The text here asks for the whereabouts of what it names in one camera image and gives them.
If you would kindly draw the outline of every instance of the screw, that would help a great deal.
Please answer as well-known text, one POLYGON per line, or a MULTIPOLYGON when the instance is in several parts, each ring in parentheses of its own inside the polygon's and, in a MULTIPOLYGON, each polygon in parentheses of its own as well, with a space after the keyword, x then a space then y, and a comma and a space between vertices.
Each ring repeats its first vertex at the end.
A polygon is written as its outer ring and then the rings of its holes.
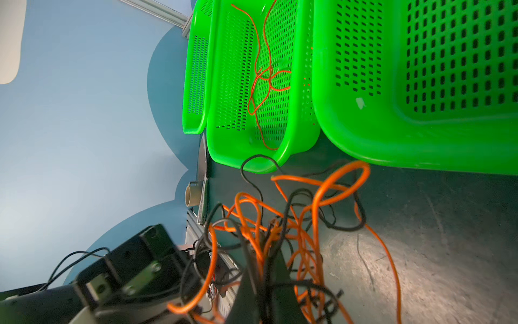
POLYGON ((106 290, 106 286, 101 284, 97 287, 97 293, 103 293, 106 290))
POLYGON ((135 293, 135 289, 133 289, 133 286, 127 286, 124 288, 124 293, 128 296, 131 296, 135 293))
POLYGON ((162 268, 162 265, 157 262, 151 266, 151 272, 156 273, 156 272, 160 271, 161 268, 162 268))

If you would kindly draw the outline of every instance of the orange cable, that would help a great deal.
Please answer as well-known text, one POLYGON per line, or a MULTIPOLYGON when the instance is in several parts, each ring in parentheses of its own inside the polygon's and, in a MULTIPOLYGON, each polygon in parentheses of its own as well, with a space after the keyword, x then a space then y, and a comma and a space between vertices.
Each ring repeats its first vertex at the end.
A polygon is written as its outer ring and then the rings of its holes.
POLYGON ((212 258, 210 260, 209 271, 207 272, 207 277, 205 278, 205 282, 202 285, 202 288, 198 292, 198 294, 186 305, 184 306, 176 306, 171 303, 167 304, 167 308, 175 314, 187 314, 190 310, 192 310, 196 305, 202 300, 207 288, 209 288, 211 277, 216 270, 216 263, 218 260, 218 240, 216 238, 216 232, 212 225, 209 225, 210 236, 212 237, 212 258))
MULTIPOLYGON (((318 181, 318 180, 314 180, 314 179, 289 176, 289 175, 281 175, 281 176, 275 176, 275 177, 271 178, 271 180, 275 183, 277 189, 279 190, 279 192, 281 193, 281 195, 284 197, 284 199, 286 201, 287 201, 287 196, 284 193, 284 191, 282 190, 282 188, 280 187, 280 185, 278 184, 278 181, 290 180, 290 181, 296 181, 296 182, 301 182, 301 183, 305 183, 305 184, 319 186, 319 188, 317 189, 316 194, 314 196, 313 202, 310 205, 304 207, 303 210, 301 211, 300 215, 297 215, 295 213, 295 211, 293 210, 293 207, 290 206, 293 216, 295 218, 295 221, 288 219, 287 227, 289 229, 295 229, 297 233, 296 233, 296 235, 287 234, 285 236, 285 238, 287 240, 298 241, 298 249, 296 251, 294 251, 294 253, 291 255, 290 259, 286 263, 286 266, 287 267, 292 266, 293 262, 295 261, 295 258, 297 256, 300 256, 300 263, 299 263, 299 266, 297 269, 297 279, 298 280, 305 279, 306 276, 309 274, 312 277, 313 282, 315 282, 318 285, 325 286, 324 277, 323 277, 322 258, 321 258, 321 254, 320 254, 318 208, 329 205, 329 204, 336 203, 340 200, 343 200, 343 199, 349 197, 363 183, 365 183, 369 174, 370 174, 370 168, 367 163, 362 162, 362 161, 354 161, 349 164, 346 164, 345 166, 343 166, 340 169, 333 172, 325 181, 318 181), (344 176, 345 174, 347 174, 351 171, 354 171, 356 169, 362 169, 363 172, 362 172, 361 176, 359 177, 359 179, 351 187, 346 187, 346 186, 336 184, 336 181, 338 181, 342 176, 344 176), (322 200, 325 193, 330 189, 335 189, 335 190, 339 190, 342 192, 332 198, 322 200), (304 214, 306 212, 308 212, 309 210, 311 210, 311 220, 312 220, 312 225, 313 225, 313 238, 304 229, 302 229, 302 222, 304 219, 304 214), (312 250, 313 250, 312 252, 314 253, 314 256, 307 249, 308 245, 312 248, 312 250)), ((282 226, 281 226, 281 222, 279 222, 275 218, 270 222, 271 224, 273 224, 273 227, 270 229, 271 232, 270 232, 270 236, 269 236, 268 240, 266 241, 264 247, 261 249, 259 238, 261 235, 261 231, 266 232, 267 228, 260 225, 262 214, 260 213, 259 206, 264 207, 266 210, 272 212, 276 216, 279 216, 281 218, 284 217, 284 214, 280 213, 279 211, 270 207, 266 203, 261 202, 257 198, 255 198, 247 193, 244 193, 244 192, 241 192, 236 195, 234 205, 232 207, 230 207, 230 208, 227 206, 223 206, 223 207, 228 212, 228 214, 226 215, 227 217, 230 217, 230 215, 232 215, 239 219, 239 221, 241 223, 241 225, 240 225, 241 232, 242 232, 243 236, 245 237, 245 239, 247 239, 250 242, 250 245, 252 246, 253 250, 255 251, 260 277, 263 277, 262 272, 263 272, 264 262, 269 255, 269 251, 273 245, 273 242, 278 241, 281 238, 280 233, 282 232, 282 226), (256 221, 252 221, 251 219, 249 219, 243 215, 242 210, 241 210, 242 203, 251 203, 254 205, 256 212, 257 212, 256 221)), ((357 218, 361 220, 361 215, 359 214, 359 208, 358 208, 357 203, 354 204, 354 212, 355 212, 357 218)), ((391 264, 392 271, 394 273, 395 282, 396 282, 396 290, 397 290, 397 305, 396 305, 397 322, 398 322, 398 324, 400 324, 401 323, 401 287, 400 287, 399 278, 397 275, 397 270, 396 270, 394 260, 392 259, 392 256, 391 256, 387 246, 385 245, 383 240, 377 235, 377 233, 367 224, 365 224, 365 228, 369 232, 371 232, 375 236, 375 238, 381 243, 383 249, 385 250, 385 253, 388 256, 389 262, 391 264)), ((209 232, 212 237, 212 259, 211 259, 211 263, 210 263, 210 267, 209 267, 209 272, 207 274, 207 278, 206 278, 200 292, 196 295, 195 298, 193 298, 193 300, 191 300, 185 306, 175 306, 175 305, 172 305, 169 303, 167 305, 167 307, 171 312, 177 313, 177 314, 188 313, 196 306, 196 304, 200 301, 201 297, 207 290, 207 287, 210 284, 209 279, 214 276, 215 263, 216 263, 216 259, 217 259, 217 238, 215 235, 215 230, 234 232, 234 231, 236 231, 236 228, 230 228, 228 226, 213 227, 212 225, 209 225, 209 232)), ((301 306, 301 311, 310 323, 314 323, 315 319, 314 319, 314 315, 313 315, 313 304, 311 302, 310 296, 307 293, 307 290, 305 292, 303 292, 302 294, 299 294, 298 286, 295 286, 294 291, 295 291, 298 301, 302 301, 302 300, 306 299, 306 303, 304 303, 301 306)), ((318 291, 314 291, 314 290, 312 290, 312 295, 315 297, 319 297, 320 302, 318 303, 316 310, 318 312, 318 315, 321 316, 321 313, 323 311, 324 304, 325 304, 325 296, 322 292, 318 292, 318 291)), ((344 318, 346 319, 346 321, 349 324, 352 324, 353 321, 352 321, 350 315, 347 313, 347 310, 345 309, 345 307, 343 307, 343 305, 340 302, 339 302, 339 308, 340 308, 340 311, 343 314, 344 318)), ((205 318, 201 319, 201 317, 197 316, 196 314, 193 314, 193 317, 196 320, 199 320, 200 322, 202 322, 203 324, 205 324, 205 323, 213 324, 214 323, 205 318)), ((221 317, 221 315, 219 315, 219 316, 215 315, 215 317, 221 321, 224 321, 224 318, 221 317)))
MULTIPOLYGON (((220 289, 220 293, 224 293, 226 292, 230 287, 233 287, 233 286, 236 286, 238 284, 240 284, 241 282, 240 281, 235 281, 233 283, 230 283, 226 286, 223 286, 223 288, 220 289)), ((220 314, 220 311, 218 309, 218 304, 219 304, 219 297, 220 297, 220 294, 217 293, 216 294, 216 297, 214 298, 214 304, 212 306, 212 314, 214 315, 215 318, 217 318, 218 320, 222 321, 222 322, 225 322, 225 318, 223 316, 221 316, 220 314)))
POLYGON ((269 149, 270 151, 277 151, 279 148, 271 148, 269 147, 267 144, 266 144, 266 141, 264 140, 264 134, 263 134, 263 129, 261 128, 261 126, 259 125, 259 118, 257 117, 257 114, 254 114, 255 115, 255 122, 257 124, 257 128, 259 129, 259 132, 261 134, 261 139, 263 140, 263 144, 264 146, 266 146, 267 149, 269 149))

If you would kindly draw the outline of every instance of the black cable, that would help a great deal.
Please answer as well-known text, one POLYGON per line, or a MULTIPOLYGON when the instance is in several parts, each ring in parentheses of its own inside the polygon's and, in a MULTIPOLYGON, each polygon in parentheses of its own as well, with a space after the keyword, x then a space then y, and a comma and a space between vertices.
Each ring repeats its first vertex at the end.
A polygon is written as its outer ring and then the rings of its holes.
MULTIPOLYGON (((217 203, 216 206, 214 206, 212 208, 212 210, 210 211, 209 215, 207 215, 207 220, 205 221, 205 225, 204 225, 205 226, 205 230, 204 230, 204 233, 202 235, 202 238, 205 241, 205 244, 207 246, 210 246, 210 243, 209 243, 209 224, 212 221, 212 218, 214 217, 216 211, 220 207, 221 207, 221 210, 222 210, 223 219, 228 219, 228 218, 225 217, 225 209, 223 208, 223 204, 222 203, 217 203)), ((221 250, 221 251, 235 250, 235 249, 240 248, 241 246, 242 246, 241 243, 230 245, 230 246, 218 246, 218 250, 221 250)))
MULTIPOLYGON (((256 154, 254 156, 251 156, 249 157, 248 159, 246 159, 243 164, 241 165, 241 168, 240 168, 240 172, 241 172, 241 177, 243 178, 243 180, 245 180, 247 183, 249 183, 250 185, 252 185, 256 190, 257 192, 259 193, 259 198, 261 198, 261 202, 264 202, 263 200, 263 193, 261 192, 261 190, 259 189, 258 186, 256 186, 252 181, 248 180, 248 178, 244 175, 244 166, 252 161, 253 159, 256 159, 256 158, 263 158, 263 159, 266 159, 266 160, 269 160, 270 162, 272 162, 275 167, 277 168, 277 170, 280 171, 280 173, 282 174, 286 174, 284 173, 284 171, 281 169, 281 167, 279 166, 279 164, 277 163, 277 161, 275 161, 274 159, 272 159, 271 157, 269 156, 266 156, 266 155, 263 155, 263 154, 256 154)), ((261 206, 261 225, 263 225, 263 215, 264 215, 264 207, 261 206)))
MULTIPOLYGON (((306 207, 308 205, 304 205, 304 204, 301 204, 301 203, 293 203, 292 204, 293 207, 306 207)), ((292 215, 288 215, 288 218, 289 219, 295 219, 295 217, 293 217, 292 215)), ((305 221, 308 221, 308 220, 311 220, 311 215, 309 216, 306 216, 302 219, 303 222, 305 221)))
POLYGON ((275 290, 277 288, 281 288, 281 287, 294 287, 294 286, 305 287, 308 290, 309 289, 318 290, 318 291, 321 291, 324 294, 328 295, 331 298, 332 303, 334 303, 334 305, 335 305, 335 308, 333 309, 334 313, 333 313, 333 311, 331 311, 326 315, 322 315, 321 317, 316 319, 317 322, 321 322, 322 320, 326 319, 326 316, 330 317, 338 311, 338 309, 339 309, 338 298, 326 287, 317 285, 309 280, 292 280, 292 281, 287 281, 284 283, 274 283, 274 284, 270 285, 270 288, 271 288, 271 291, 273 291, 273 290, 275 290))
MULTIPOLYGON (((332 210, 331 210, 331 211, 332 211, 332 213, 333 213, 333 218, 335 219, 333 223, 329 223, 329 222, 327 221, 327 218, 325 218, 325 213, 324 213, 324 211, 322 210, 322 208, 321 208, 321 207, 319 207, 319 218, 324 222, 324 224, 326 225, 326 227, 327 227, 327 224, 332 224, 332 225, 336 224, 335 210, 332 208, 332 210)), ((313 226, 313 222, 309 222, 309 223, 308 223, 308 225, 306 226, 306 229, 305 229, 305 230, 306 230, 306 232, 309 232, 309 230, 311 229, 311 226, 313 226)))
POLYGON ((290 255, 293 255, 293 253, 295 253, 295 250, 293 249, 293 244, 290 242, 290 240, 286 240, 286 242, 288 243, 288 246, 290 248, 290 255))
MULTIPOLYGON (((308 250, 309 253, 313 253, 316 256, 316 252, 313 250, 308 250)), ((322 263, 324 263, 324 256, 320 253, 320 259, 322 260, 322 263)))
MULTIPOLYGON (((341 296, 343 295, 343 290, 339 290, 338 293, 336 294, 336 298, 340 298, 341 296)), ((319 308, 319 305, 317 304, 317 301, 320 301, 320 298, 319 296, 312 296, 311 294, 309 294, 310 296, 310 301, 311 303, 313 304, 313 306, 315 308, 319 308)), ((305 303, 305 300, 302 300, 299 302, 299 305, 300 306, 303 306, 305 303)), ((325 316, 324 317, 319 317, 319 319, 316 321, 317 323, 321 322, 324 318, 327 320, 327 324, 332 324, 332 317, 336 315, 336 313, 338 312, 338 308, 336 306, 333 307, 333 309, 331 311, 329 311, 329 306, 333 303, 332 300, 329 300, 327 301, 325 304, 324 304, 324 313, 325 313, 325 316)))
POLYGON ((210 309, 208 311, 205 311, 205 312, 201 312, 200 314, 206 314, 206 313, 210 313, 212 311, 212 308, 214 307, 214 302, 211 302, 210 303, 210 309))
MULTIPOLYGON (((358 210, 359 210, 359 214, 360 214, 360 222, 358 223, 358 225, 355 225, 353 227, 336 226, 335 225, 335 223, 336 223, 335 210, 334 210, 334 208, 331 205, 328 205, 331 208, 332 214, 333 214, 333 218, 335 219, 332 223, 329 222, 324 217, 323 213, 319 212, 319 218, 320 218, 320 220, 322 220, 324 222, 324 225, 327 228, 332 229, 332 230, 336 230, 336 231, 340 231, 340 232, 355 232, 355 231, 358 231, 358 230, 362 229, 365 226, 365 223, 367 222, 367 217, 365 216, 365 210, 363 209, 363 205, 360 202, 358 194, 356 193, 356 191, 353 193, 353 197, 354 197, 354 201, 358 205, 358 210)), ((306 232, 309 231, 309 229, 311 228, 311 224, 312 223, 309 223, 308 226, 306 227, 306 232)))
MULTIPOLYGON (((108 253, 110 251, 110 249, 108 249, 107 247, 100 247, 98 249, 95 249, 93 250, 92 252, 87 252, 84 256, 82 256, 81 258, 77 259, 76 261, 72 262, 71 264, 69 264, 68 266, 65 267, 65 269, 61 270, 57 275, 55 275, 54 277, 51 277, 49 279, 49 281, 44 284, 40 289, 38 289, 38 291, 42 291, 42 290, 46 290, 56 279, 58 279, 62 274, 64 274, 68 269, 70 269, 71 267, 73 267, 74 265, 78 264, 79 262, 83 261, 84 259, 86 259, 87 257, 89 256, 92 256, 94 255, 96 252, 99 252, 99 251, 102 251, 102 250, 107 250, 108 253)), ((56 269, 59 268, 59 266, 63 263, 63 261, 65 260, 63 259, 60 264, 57 265, 56 269)))
POLYGON ((155 324, 155 323, 163 323, 164 321, 167 321, 167 319, 164 319, 165 317, 170 317, 171 311, 168 309, 165 309, 163 312, 146 319, 143 322, 140 322, 140 324, 155 324))
POLYGON ((292 205, 293 198, 297 196, 300 192, 310 192, 306 188, 300 188, 295 191, 293 191, 290 196, 288 197, 288 201, 286 203, 286 207, 284 208, 284 217, 282 218, 282 230, 281 234, 279 236, 279 240, 276 242, 275 246, 273 247, 270 257, 266 260, 265 268, 264 268, 264 274, 265 274, 265 284, 269 284, 270 280, 270 271, 271 267, 275 261, 275 258, 277 257, 277 254, 281 250, 282 243, 284 242, 284 239, 286 238, 286 232, 288 227, 288 213, 290 212, 290 206, 292 205))
MULTIPOLYGON (((196 272, 196 274, 198 275, 198 277, 200 277, 201 280, 205 280, 205 278, 207 277, 207 275, 203 275, 201 273, 201 271, 199 270, 198 268, 198 263, 197 263, 197 260, 196 260, 196 257, 197 257, 197 254, 198 253, 204 253, 204 252, 209 252, 209 251, 212 251, 211 248, 207 247, 207 246, 203 246, 200 248, 201 250, 197 250, 195 249, 194 250, 194 254, 193 254, 193 264, 194 264, 194 270, 196 272)), ((228 253, 224 252, 224 251, 218 251, 218 254, 220 253, 223 253, 223 254, 227 254, 229 255, 228 253)), ((228 272, 232 272, 232 271, 238 271, 238 274, 234 275, 233 277, 231 277, 230 279, 228 280, 225 280, 225 281, 219 281, 219 280, 213 280, 212 283, 215 284, 215 285, 218 285, 218 286, 225 286, 225 285, 228 285, 232 282, 234 282, 237 278, 239 278, 241 275, 242 275, 242 271, 241 269, 239 268, 230 268, 230 269, 227 269, 226 272, 223 273, 223 275, 221 276, 222 278, 225 277, 225 275, 227 275, 228 272)))
POLYGON ((263 240, 264 242, 267 242, 267 241, 268 241, 268 239, 270 238, 270 235, 271 235, 271 229, 273 228, 273 226, 274 226, 274 225, 273 225, 272 223, 270 223, 270 224, 268 225, 268 229, 266 230, 266 235, 264 236, 264 240, 263 240))
MULTIPOLYGON (((108 249, 107 247, 106 248, 103 248, 105 250, 108 251, 108 253, 110 253, 110 249, 108 249)), ((56 268, 54 269, 54 271, 52 271, 52 274, 50 275, 49 277, 49 281, 52 279, 52 277, 54 276, 54 274, 56 274, 56 271, 60 268, 60 266, 63 264, 63 262, 65 262, 66 259, 68 259, 69 257, 73 256, 73 255, 76 255, 76 254, 79 254, 79 253, 82 253, 82 254, 88 254, 89 252, 88 251, 75 251, 75 252, 72 252, 70 253, 69 255, 65 256, 56 266, 56 268)), ((100 255, 97 255, 97 254, 91 254, 92 256, 94 257, 98 257, 98 258, 102 258, 103 256, 100 256, 100 255)))
MULTIPOLYGON (((312 270, 315 269, 315 267, 313 267, 313 266, 310 266, 309 268, 312 270)), ((290 272, 298 272, 298 269, 292 269, 290 272)))
POLYGON ((333 205, 328 205, 329 208, 331 208, 331 215, 333 216, 333 218, 335 219, 331 224, 336 224, 336 216, 335 216, 335 209, 333 208, 333 205))
POLYGON ((236 267, 232 267, 232 268, 228 268, 222 275, 221 277, 224 278, 226 275, 229 275, 231 274, 233 271, 241 271, 239 268, 236 268, 236 267))
POLYGON ((342 160, 338 160, 337 162, 331 164, 330 166, 328 166, 326 169, 324 169, 323 171, 319 171, 319 172, 315 172, 315 173, 306 173, 306 174, 303 174, 301 175, 301 177, 304 177, 304 178, 309 178, 309 177, 313 177, 313 176, 319 176, 321 174, 326 174, 328 173, 329 171, 333 170, 333 169, 336 169, 337 167, 341 166, 341 165, 344 165, 344 164, 347 164, 351 162, 350 160, 348 159, 342 159, 342 160))
POLYGON ((257 267, 254 266, 252 256, 250 255, 250 251, 248 250, 248 247, 247 247, 246 243, 244 242, 243 234, 239 228, 240 224, 237 221, 235 221, 234 219, 223 218, 223 219, 220 219, 220 220, 214 222, 212 225, 215 226, 221 222, 227 222, 227 221, 231 222, 234 225, 234 227, 236 228, 236 232, 238 234, 239 240, 241 241, 241 246, 243 246, 244 258, 247 261, 247 270, 248 270, 248 274, 250 276, 250 282, 252 284, 252 291, 253 291, 254 295, 256 296, 257 307, 259 309, 259 316, 261 318, 261 321, 263 323, 268 323, 268 318, 266 316, 266 307, 264 304, 264 291, 262 289, 262 286, 259 285, 259 275, 256 271, 257 267))
MULTIPOLYGON (((190 248, 190 249, 192 249, 192 250, 194 251, 193 256, 192 256, 193 263, 194 263, 194 270, 195 270, 196 274, 198 275, 198 277, 199 277, 201 280, 203 280, 203 279, 205 279, 205 277, 204 277, 204 276, 201 274, 201 272, 199 271, 199 269, 198 269, 198 263, 196 263, 196 256, 197 256, 197 253, 198 253, 198 249, 200 248, 200 245, 202 244, 202 242, 200 242, 200 243, 196 246, 196 242, 198 242, 198 241, 199 241, 199 239, 195 240, 195 241, 194 241, 194 243, 193 243, 193 247, 192 247, 192 248, 190 248)), ((207 247, 205 246, 205 248, 204 248, 203 252, 205 252, 205 251, 210 251, 210 248, 207 248, 207 247)))
POLYGON ((193 264, 193 259, 190 259, 187 264, 185 265, 185 269, 183 269, 182 276, 180 278, 180 300, 182 304, 185 304, 185 294, 183 293, 183 286, 185 285, 185 279, 187 276, 187 273, 189 272, 189 267, 193 264))

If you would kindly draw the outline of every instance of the metal frame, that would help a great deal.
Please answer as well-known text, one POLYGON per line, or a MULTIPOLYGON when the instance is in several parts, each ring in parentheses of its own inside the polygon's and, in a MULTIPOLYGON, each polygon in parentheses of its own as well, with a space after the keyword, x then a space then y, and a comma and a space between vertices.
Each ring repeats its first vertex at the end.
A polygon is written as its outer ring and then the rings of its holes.
MULTIPOLYGON (((192 245, 195 240, 200 239, 204 232, 204 226, 198 225, 197 216, 191 211, 187 211, 187 232, 185 235, 185 244, 192 245)), ((225 262, 228 268, 238 267, 233 260, 224 254, 218 255, 219 258, 225 262)), ((236 300, 237 289, 236 287, 230 287, 227 290, 225 297, 219 299, 218 309, 223 317, 227 317, 230 312, 234 301, 236 300)))
POLYGON ((187 21, 190 19, 186 15, 177 12, 169 7, 164 6, 154 0, 121 0, 135 8, 152 14, 155 17, 163 19, 171 24, 184 28, 187 21))
POLYGON ((192 20, 193 20, 193 15, 191 15, 189 17, 189 19, 187 20, 187 23, 185 23, 185 26, 183 26, 183 28, 182 28, 182 37, 189 39, 189 34, 191 33, 192 20))

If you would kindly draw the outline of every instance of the tangled cables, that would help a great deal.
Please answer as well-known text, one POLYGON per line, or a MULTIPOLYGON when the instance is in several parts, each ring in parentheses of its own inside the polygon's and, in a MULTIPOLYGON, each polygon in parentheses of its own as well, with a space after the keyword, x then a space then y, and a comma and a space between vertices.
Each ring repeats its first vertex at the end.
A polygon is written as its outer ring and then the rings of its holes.
MULTIPOLYGON (((271 160, 271 158, 266 156, 256 157, 271 160)), ((370 167, 367 163, 354 161, 340 167, 324 181, 284 174, 272 176, 271 181, 274 182, 280 194, 286 200, 286 206, 283 212, 264 203, 262 194, 260 195, 261 198, 257 199, 252 195, 240 192, 236 195, 233 206, 228 207, 223 204, 218 204, 209 213, 205 224, 204 237, 200 239, 200 241, 204 241, 205 247, 210 246, 212 251, 209 270, 204 278, 204 283, 200 291, 189 302, 180 305, 169 303, 168 309, 175 314, 190 313, 193 318, 200 323, 216 323, 194 313, 193 309, 198 305, 213 281, 219 251, 243 248, 247 260, 247 269, 254 293, 257 296, 257 306, 263 324, 272 322, 271 311, 269 309, 272 292, 277 288, 287 286, 293 287, 295 296, 300 305, 300 310, 309 323, 319 323, 323 320, 327 320, 327 322, 330 323, 331 316, 338 311, 342 313, 349 324, 353 323, 349 313, 338 300, 337 296, 325 286, 319 235, 319 220, 322 220, 327 227, 344 232, 356 231, 365 227, 381 243, 394 273, 397 290, 396 319, 398 323, 401 323, 401 288, 396 266, 383 240, 366 224, 365 212, 356 193, 365 183, 369 174, 370 167), (353 184, 346 186, 338 182, 344 175, 356 171, 361 171, 361 174, 355 179, 353 184), (310 190, 304 188, 297 189, 290 195, 286 195, 279 184, 281 181, 300 182, 317 186, 318 189, 314 195, 310 190), (335 190, 335 193, 326 195, 329 190, 335 190), (294 203, 293 200, 298 195, 309 197, 311 203, 308 205, 294 203), (321 208, 331 206, 351 196, 354 198, 354 213, 358 218, 358 225, 351 228, 342 228, 335 226, 334 223, 328 222, 323 216, 321 208), (251 204, 255 208, 255 220, 245 216, 242 208, 243 204, 251 204), (303 207, 298 214, 295 212, 294 207, 296 206, 303 207), (218 208, 222 209, 222 219, 211 223, 218 208), (264 211, 274 215, 267 227, 262 225, 264 211), (305 221, 311 222, 312 235, 303 227, 303 222, 305 221), (239 238, 240 243, 234 246, 220 247, 216 231, 234 233, 239 238), (291 270, 294 267, 295 261, 298 260, 298 268, 293 270, 296 271, 296 279, 288 282, 275 282, 271 279, 273 262, 285 242, 288 243, 290 251, 292 252, 286 263, 286 267, 291 270), (329 310, 328 308, 331 305, 333 305, 333 309, 329 310)), ((221 291, 238 284, 239 282, 236 281, 232 283, 226 282, 226 285, 221 291)), ((214 320, 218 322, 224 321, 217 307, 213 307, 212 312, 214 314, 214 320)))

